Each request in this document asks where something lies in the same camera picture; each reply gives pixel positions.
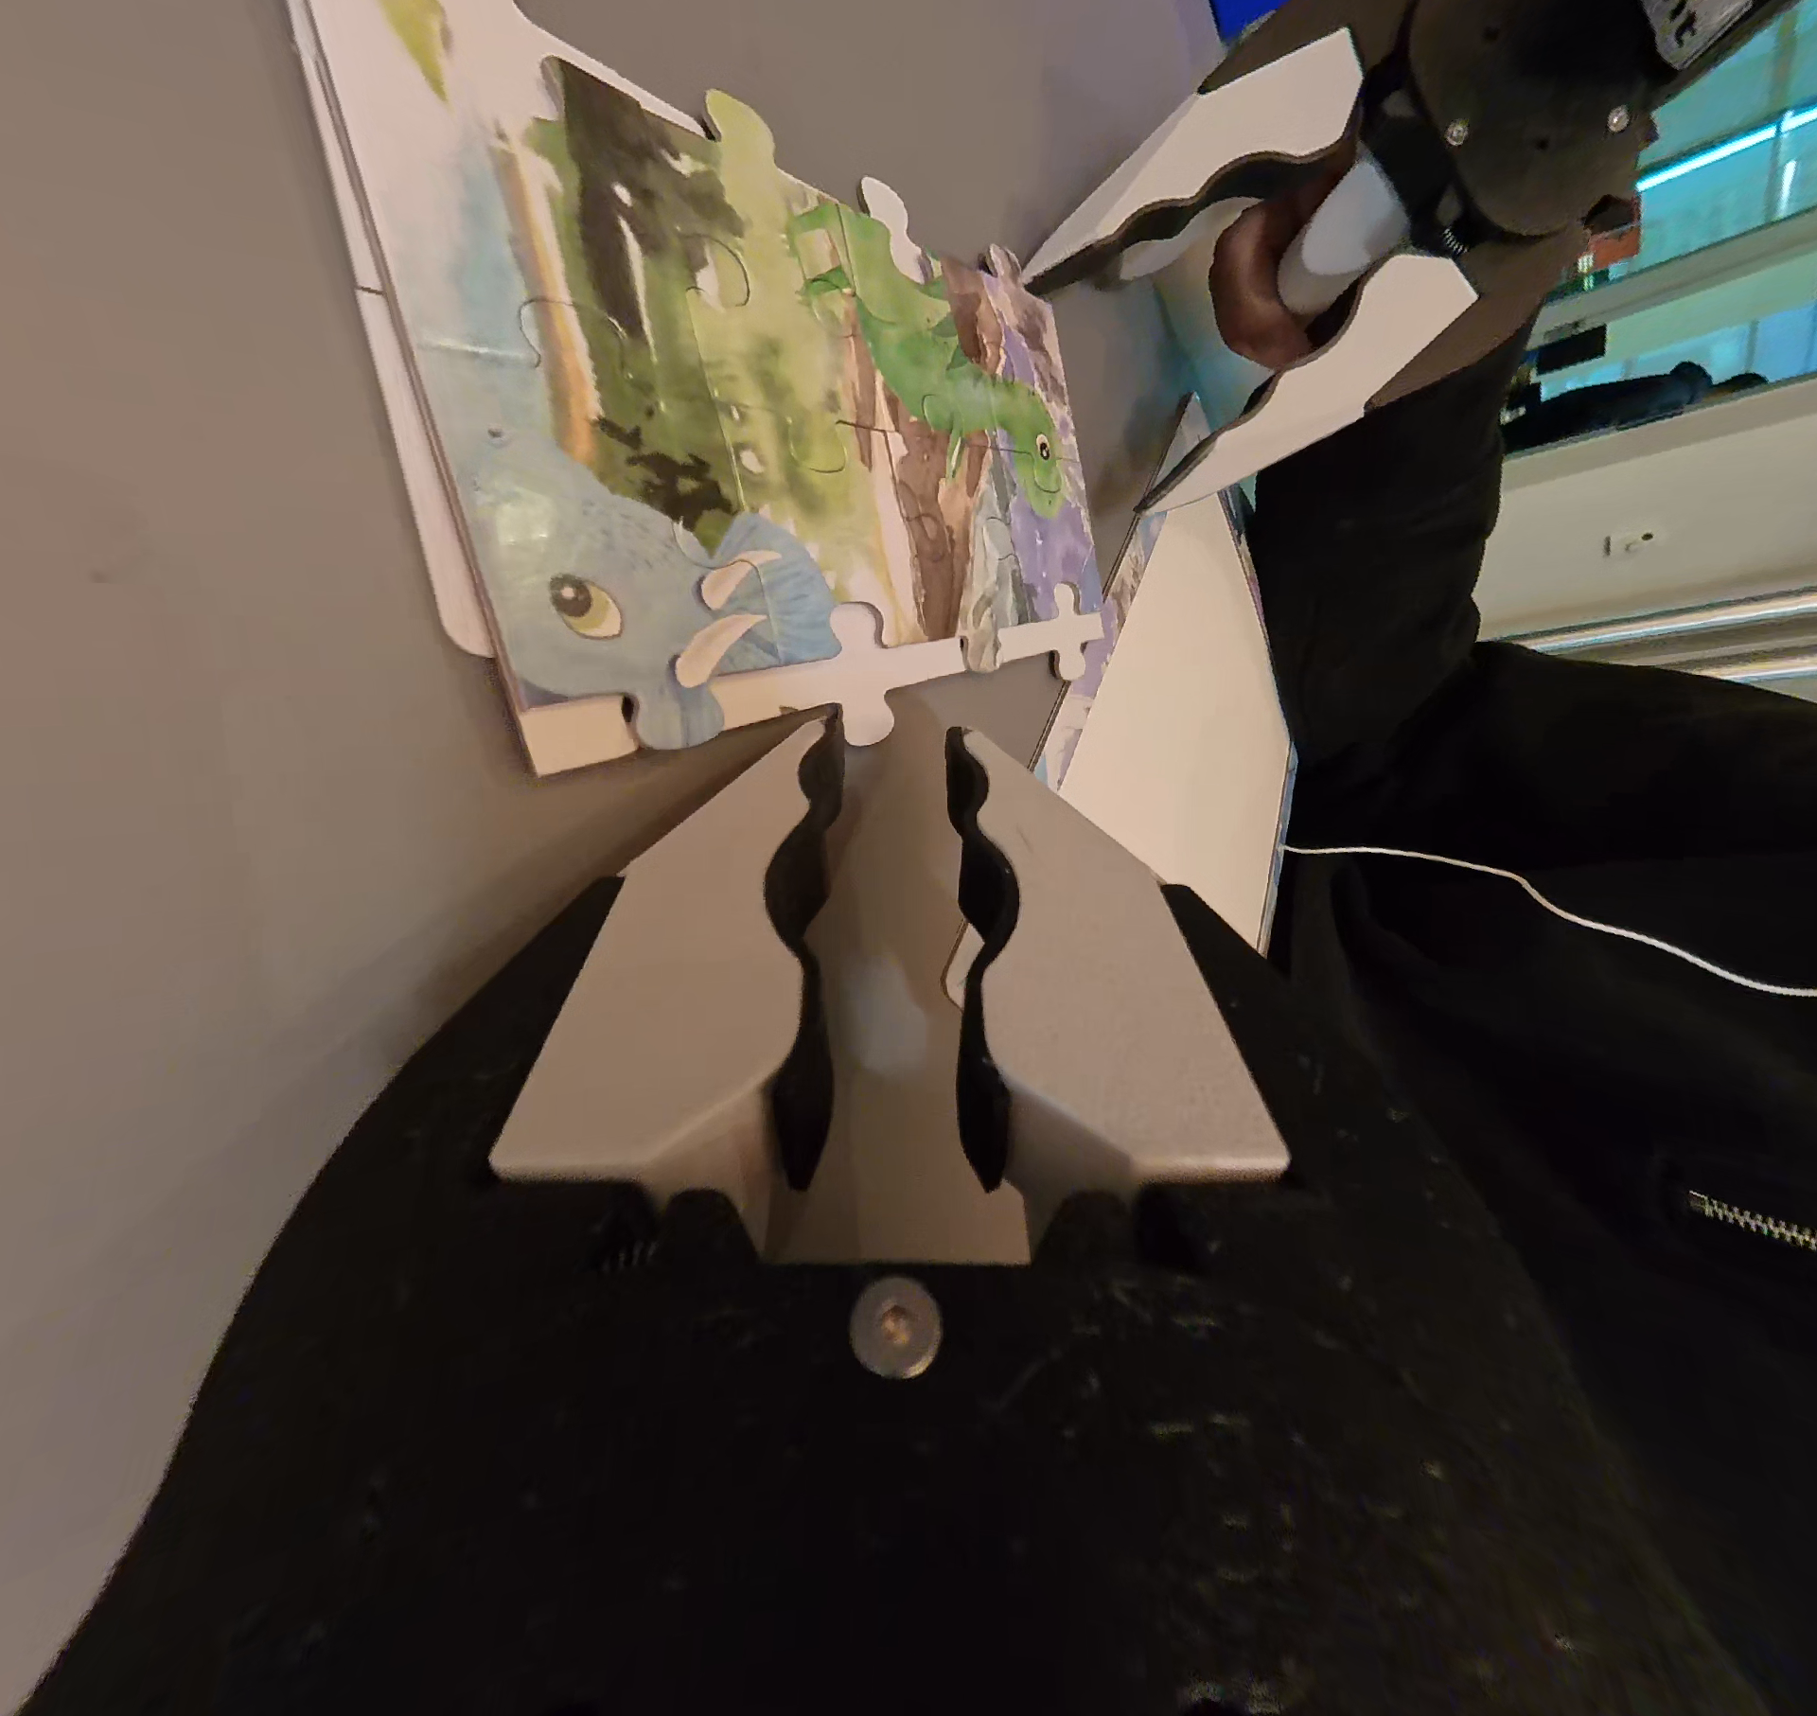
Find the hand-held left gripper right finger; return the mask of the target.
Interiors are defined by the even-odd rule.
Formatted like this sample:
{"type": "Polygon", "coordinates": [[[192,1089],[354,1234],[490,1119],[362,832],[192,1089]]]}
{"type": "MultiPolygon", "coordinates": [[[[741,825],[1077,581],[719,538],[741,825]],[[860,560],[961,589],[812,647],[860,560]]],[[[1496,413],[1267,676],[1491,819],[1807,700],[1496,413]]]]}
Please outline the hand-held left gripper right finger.
{"type": "Polygon", "coordinates": [[[1162,882],[982,734],[949,728],[974,953],[955,1078],[984,1190],[1271,1182],[1287,1147],[1162,882]]]}

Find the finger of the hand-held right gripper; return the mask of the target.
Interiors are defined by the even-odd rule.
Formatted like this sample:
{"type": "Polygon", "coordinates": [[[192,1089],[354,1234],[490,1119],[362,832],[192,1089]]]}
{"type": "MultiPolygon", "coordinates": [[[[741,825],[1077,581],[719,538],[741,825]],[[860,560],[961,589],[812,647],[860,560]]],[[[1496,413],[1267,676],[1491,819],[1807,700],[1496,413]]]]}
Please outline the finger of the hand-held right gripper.
{"type": "Polygon", "coordinates": [[[1261,400],[1184,455],[1137,510],[1166,512],[1212,496],[1360,421],[1477,301],[1455,261],[1390,255],[1354,287],[1328,344],[1271,376],[1261,400]]]}
{"type": "Polygon", "coordinates": [[[1024,261],[1028,291],[1052,297],[1160,271],[1328,158],[1350,133],[1362,77],[1340,28],[1190,93],[1024,261]]]}

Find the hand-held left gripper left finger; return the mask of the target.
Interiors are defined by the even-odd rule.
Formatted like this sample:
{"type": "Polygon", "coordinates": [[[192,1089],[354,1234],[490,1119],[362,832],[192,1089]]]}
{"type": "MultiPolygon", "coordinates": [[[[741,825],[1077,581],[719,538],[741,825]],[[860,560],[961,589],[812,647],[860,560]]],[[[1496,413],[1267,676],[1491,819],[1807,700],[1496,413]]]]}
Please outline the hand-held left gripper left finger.
{"type": "Polygon", "coordinates": [[[806,929],[842,787],[842,716],[812,714],[625,868],[490,1149],[498,1178],[808,1188],[834,1062],[806,929]]]}

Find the person's right forearm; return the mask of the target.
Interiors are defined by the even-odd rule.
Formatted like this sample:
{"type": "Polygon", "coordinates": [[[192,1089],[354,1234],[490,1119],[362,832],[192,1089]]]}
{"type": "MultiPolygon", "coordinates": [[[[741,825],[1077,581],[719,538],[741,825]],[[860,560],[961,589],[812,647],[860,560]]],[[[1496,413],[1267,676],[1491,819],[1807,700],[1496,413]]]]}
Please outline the person's right forearm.
{"type": "Polygon", "coordinates": [[[1265,469],[1247,546],[1299,769],[1364,773],[1479,688],[1475,587],[1534,311],[1481,360],[1265,469]]]}

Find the person's right hand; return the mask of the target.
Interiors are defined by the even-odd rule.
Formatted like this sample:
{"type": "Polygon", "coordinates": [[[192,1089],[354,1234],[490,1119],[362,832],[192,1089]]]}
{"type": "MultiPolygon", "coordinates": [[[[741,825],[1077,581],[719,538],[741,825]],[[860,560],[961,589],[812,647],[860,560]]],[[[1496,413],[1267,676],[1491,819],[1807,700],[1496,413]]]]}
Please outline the person's right hand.
{"type": "Polygon", "coordinates": [[[1307,318],[1285,305],[1279,271],[1285,251],[1340,180],[1340,172],[1318,172],[1249,206],[1218,235],[1208,293],[1218,336],[1232,354],[1269,372],[1309,354],[1307,318]]]}

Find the white low cabinet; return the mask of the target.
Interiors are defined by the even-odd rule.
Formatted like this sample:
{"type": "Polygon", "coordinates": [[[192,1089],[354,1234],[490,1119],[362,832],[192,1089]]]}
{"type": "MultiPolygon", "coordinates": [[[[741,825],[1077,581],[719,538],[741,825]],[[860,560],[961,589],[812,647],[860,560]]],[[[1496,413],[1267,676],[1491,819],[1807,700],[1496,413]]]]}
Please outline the white low cabinet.
{"type": "Polygon", "coordinates": [[[1489,639],[1813,696],[1815,378],[1506,463],[1489,639]]]}

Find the person in black jacket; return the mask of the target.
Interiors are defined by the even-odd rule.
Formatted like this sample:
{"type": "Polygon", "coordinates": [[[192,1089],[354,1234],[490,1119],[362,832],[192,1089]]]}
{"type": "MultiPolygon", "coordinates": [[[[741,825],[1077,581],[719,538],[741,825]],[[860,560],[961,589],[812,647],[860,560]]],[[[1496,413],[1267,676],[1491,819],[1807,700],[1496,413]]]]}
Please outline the person in black jacket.
{"type": "Polygon", "coordinates": [[[1293,973],[1532,1273],[1659,1546],[1813,1712],[1815,718],[1477,645],[1457,718],[1299,769],[1293,973]]]}

